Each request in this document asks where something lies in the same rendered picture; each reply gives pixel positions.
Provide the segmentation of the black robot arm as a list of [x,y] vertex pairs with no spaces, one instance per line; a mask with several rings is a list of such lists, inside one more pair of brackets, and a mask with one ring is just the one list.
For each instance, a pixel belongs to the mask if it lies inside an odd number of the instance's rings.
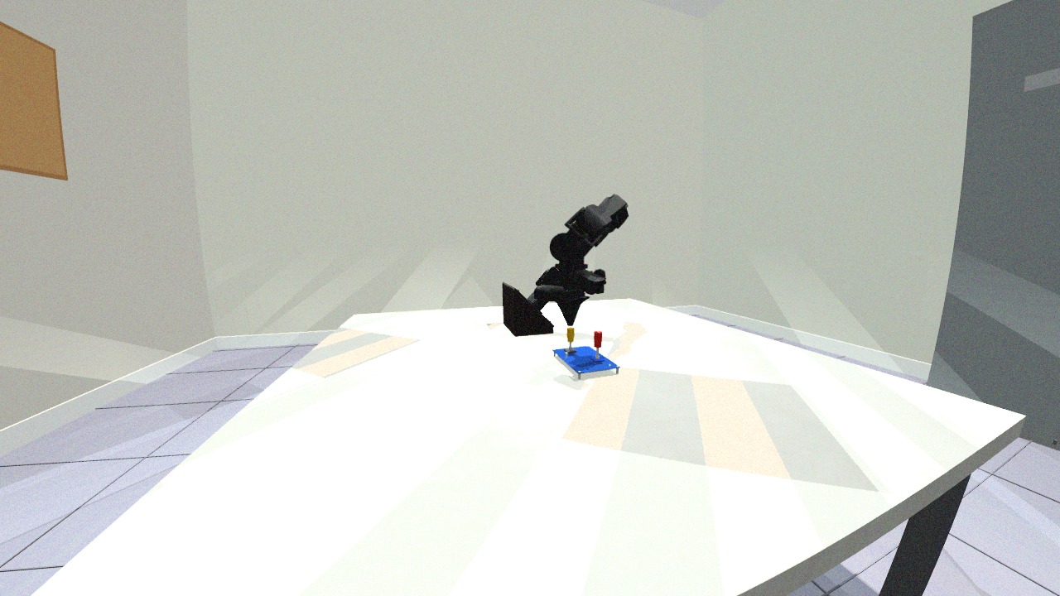
[[[612,194],[612,197],[607,197],[599,206],[591,204],[580,208],[572,218],[566,222],[566,226],[570,229],[568,233],[561,233],[552,238],[550,252],[554,259],[561,262],[585,259],[585,255],[594,246],[597,248],[607,234],[614,231],[614,228],[619,229],[624,225],[629,216],[626,207],[628,204],[624,199],[621,199],[618,194]],[[601,287],[606,284],[605,279],[605,269],[588,271],[588,269],[578,269],[578,265],[575,265],[567,286],[573,288],[576,284],[578,288],[594,295],[600,293]],[[535,286],[554,286],[554,281],[559,281],[559,268],[552,267],[540,276],[540,279],[535,281]],[[527,301],[537,308],[540,312],[549,302],[534,299],[534,292],[527,298]]]

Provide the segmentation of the blue circuit board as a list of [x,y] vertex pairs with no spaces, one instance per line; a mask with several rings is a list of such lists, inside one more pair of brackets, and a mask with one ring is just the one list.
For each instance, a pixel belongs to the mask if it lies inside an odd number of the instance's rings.
[[593,371],[605,371],[616,368],[616,373],[619,374],[620,366],[616,365],[610,361],[606,356],[599,353],[599,347],[601,347],[602,332],[594,332],[594,347],[578,347],[572,348],[575,337],[575,328],[567,328],[567,341],[571,343],[569,348],[553,348],[554,356],[560,356],[561,360],[569,363],[573,371],[578,373],[578,380],[581,379],[581,373],[591,373]]

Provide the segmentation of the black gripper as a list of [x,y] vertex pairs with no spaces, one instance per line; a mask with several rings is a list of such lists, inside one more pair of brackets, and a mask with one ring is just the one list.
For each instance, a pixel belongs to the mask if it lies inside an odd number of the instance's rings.
[[578,288],[576,284],[573,288],[567,286],[571,269],[575,265],[578,265],[578,269],[588,268],[588,264],[584,263],[585,259],[559,261],[554,264],[554,268],[559,268],[559,281],[554,281],[554,286],[537,286],[534,290],[534,299],[556,302],[568,327],[573,327],[581,303],[590,298],[590,296],[585,295],[585,291]]

